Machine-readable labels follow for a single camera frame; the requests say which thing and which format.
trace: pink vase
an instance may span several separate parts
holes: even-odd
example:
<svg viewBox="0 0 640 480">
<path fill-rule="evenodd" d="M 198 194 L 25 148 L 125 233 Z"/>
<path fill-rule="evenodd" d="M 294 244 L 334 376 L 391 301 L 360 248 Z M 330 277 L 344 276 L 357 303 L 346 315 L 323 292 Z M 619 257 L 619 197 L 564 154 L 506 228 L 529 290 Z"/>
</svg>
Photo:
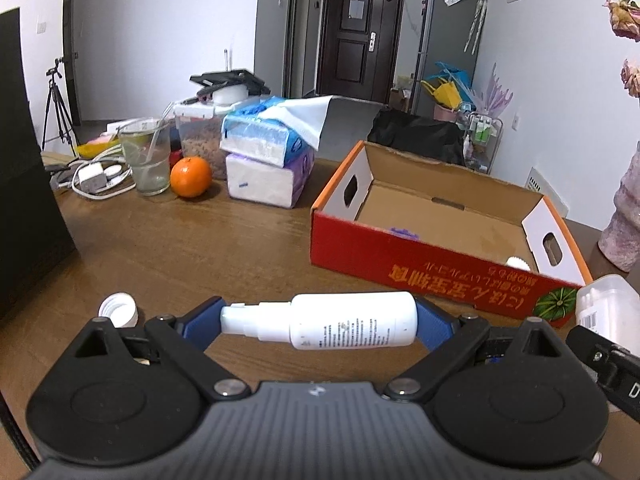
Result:
<svg viewBox="0 0 640 480">
<path fill-rule="evenodd" d="M 613 203 L 616 212 L 602 232 L 598 247 L 607 260 L 629 272 L 640 259 L 640 142 Z"/>
</svg>

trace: blue tissue package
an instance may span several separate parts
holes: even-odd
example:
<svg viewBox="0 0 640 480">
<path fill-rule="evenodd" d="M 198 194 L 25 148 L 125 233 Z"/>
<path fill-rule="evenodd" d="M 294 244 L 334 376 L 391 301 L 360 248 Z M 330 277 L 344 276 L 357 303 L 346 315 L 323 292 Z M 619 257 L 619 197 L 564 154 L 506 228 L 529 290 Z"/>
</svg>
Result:
<svg viewBox="0 0 640 480">
<path fill-rule="evenodd" d="M 279 168 L 296 159 L 309 145 L 280 121 L 258 117 L 260 112 L 283 101 L 281 97 L 271 97 L 228 113 L 222 122 L 220 148 Z"/>
</svg>

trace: open box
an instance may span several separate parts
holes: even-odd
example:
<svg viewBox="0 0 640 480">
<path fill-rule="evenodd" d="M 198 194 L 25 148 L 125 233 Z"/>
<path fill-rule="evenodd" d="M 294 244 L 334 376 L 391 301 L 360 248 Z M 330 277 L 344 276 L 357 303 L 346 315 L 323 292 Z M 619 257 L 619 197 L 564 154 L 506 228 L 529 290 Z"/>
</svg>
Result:
<svg viewBox="0 0 640 480">
<path fill-rule="evenodd" d="M 311 262 L 382 285 L 562 326 L 592 281 L 540 193 L 359 142 L 312 207 Z M 505 265 L 510 256 L 531 272 Z"/>
</svg>

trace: orange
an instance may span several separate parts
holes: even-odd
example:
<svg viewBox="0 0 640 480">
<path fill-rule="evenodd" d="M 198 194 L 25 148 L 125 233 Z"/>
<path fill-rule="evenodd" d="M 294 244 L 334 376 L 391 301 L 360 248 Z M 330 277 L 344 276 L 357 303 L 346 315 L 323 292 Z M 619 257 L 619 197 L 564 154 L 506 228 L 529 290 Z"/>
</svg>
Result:
<svg viewBox="0 0 640 480">
<path fill-rule="evenodd" d="M 187 156 L 175 163 L 169 179 L 178 196 L 194 198 L 211 185 L 211 168 L 201 156 Z"/>
</svg>

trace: gray refrigerator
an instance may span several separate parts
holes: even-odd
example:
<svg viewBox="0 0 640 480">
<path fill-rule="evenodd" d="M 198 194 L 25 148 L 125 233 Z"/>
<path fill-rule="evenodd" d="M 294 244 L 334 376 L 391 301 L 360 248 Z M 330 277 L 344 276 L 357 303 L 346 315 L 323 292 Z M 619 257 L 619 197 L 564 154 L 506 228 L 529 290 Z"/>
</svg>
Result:
<svg viewBox="0 0 640 480">
<path fill-rule="evenodd" d="M 474 20 L 478 0 L 460 0 L 447 7 L 444 0 L 426 0 L 427 9 L 422 18 L 420 51 L 416 62 L 416 78 L 412 89 L 411 112 L 422 117 L 433 117 L 434 100 L 420 85 L 420 80 L 440 72 L 437 61 L 444 61 L 466 70 L 473 81 L 478 49 L 471 54 L 476 30 L 465 52 L 465 43 Z"/>
</svg>

